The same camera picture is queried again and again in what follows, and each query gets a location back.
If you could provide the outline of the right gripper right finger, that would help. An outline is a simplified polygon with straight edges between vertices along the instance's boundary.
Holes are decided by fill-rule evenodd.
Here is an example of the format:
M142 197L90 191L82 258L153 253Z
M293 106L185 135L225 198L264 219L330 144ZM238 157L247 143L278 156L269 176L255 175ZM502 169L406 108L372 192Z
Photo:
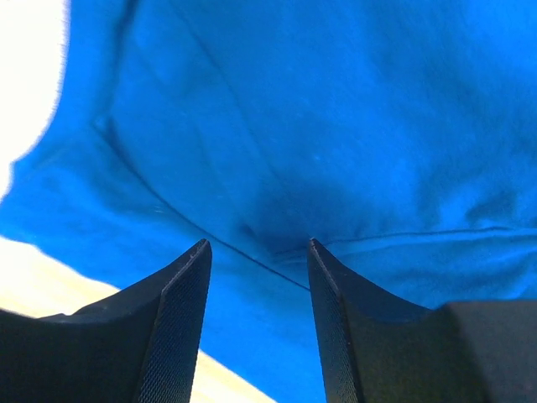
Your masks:
M430 310L308 250L311 303L330 402L533 402L536 303Z

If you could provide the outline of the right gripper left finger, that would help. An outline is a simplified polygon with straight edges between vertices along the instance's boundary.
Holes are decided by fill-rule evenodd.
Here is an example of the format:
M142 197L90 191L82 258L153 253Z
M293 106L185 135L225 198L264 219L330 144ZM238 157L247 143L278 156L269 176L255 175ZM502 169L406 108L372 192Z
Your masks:
M4 402L187 402L211 275L201 240L73 314L1 314Z

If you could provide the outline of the dark blue t shirt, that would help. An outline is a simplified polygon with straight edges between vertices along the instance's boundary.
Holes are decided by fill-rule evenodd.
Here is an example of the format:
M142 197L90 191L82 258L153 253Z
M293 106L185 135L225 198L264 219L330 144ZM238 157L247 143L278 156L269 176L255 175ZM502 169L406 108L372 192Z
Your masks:
M74 1L1 233L118 287L201 238L202 349L325 398L312 238L427 307L536 295L533 1Z

